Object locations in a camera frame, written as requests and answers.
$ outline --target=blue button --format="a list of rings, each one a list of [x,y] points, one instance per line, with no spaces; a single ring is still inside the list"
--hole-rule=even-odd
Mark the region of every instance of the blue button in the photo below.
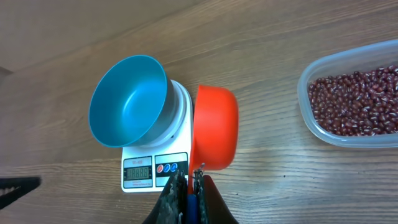
[[[172,168],[171,168],[171,171],[172,171],[172,172],[175,172],[176,170],[177,170],[177,164],[176,164],[176,163],[173,163]]]
[[[170,164],[164,165],[164,172],[168,172],[170,170]]]

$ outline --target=transparent container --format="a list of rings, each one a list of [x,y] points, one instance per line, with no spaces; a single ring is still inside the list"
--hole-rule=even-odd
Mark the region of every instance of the transparent container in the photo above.
[[[347,50],[312,62],[302,73],[297,85],[298,103],[305,124],[316,137],[341,147],[398,147],[398,134],[376,136],[338,136],[324,130],[313,117],[308,86],[317,78],[336,76],[354,71],[367,72],[377,67],[398,65],[398,40]]]

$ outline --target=orange cup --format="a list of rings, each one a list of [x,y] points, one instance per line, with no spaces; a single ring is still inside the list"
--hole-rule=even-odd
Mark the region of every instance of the orange cup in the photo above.
[[[230,165],[238,142],[238,120],[238,102],[231,91],[199,85],[189,175],[202,163],[203,170],[221,170]]]

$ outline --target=blue bowl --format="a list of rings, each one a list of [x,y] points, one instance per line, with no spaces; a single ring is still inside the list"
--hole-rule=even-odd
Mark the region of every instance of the blue bowl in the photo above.
[[[125,58],[94,91],[88,115],[91,132],[108,147],[147,144],[170,126],[175,99],[172,82],[156,59]]]

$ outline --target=wooden table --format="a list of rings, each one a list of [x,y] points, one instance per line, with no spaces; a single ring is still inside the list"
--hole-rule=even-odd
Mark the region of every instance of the wooden table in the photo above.
[[[240,223],[398,223],[397,149],[317,139],[297,101],[312,61],[397,37],[397,1],[198,1],[12,74],[0,86],[0,176],[43,184],[0,223],[140,223],[159,196],[120,188],[121,150],[96,142],[88,106],[117,61],[152,55],[195,99],[229,88],[240,110],[233,163],[207,172]]]

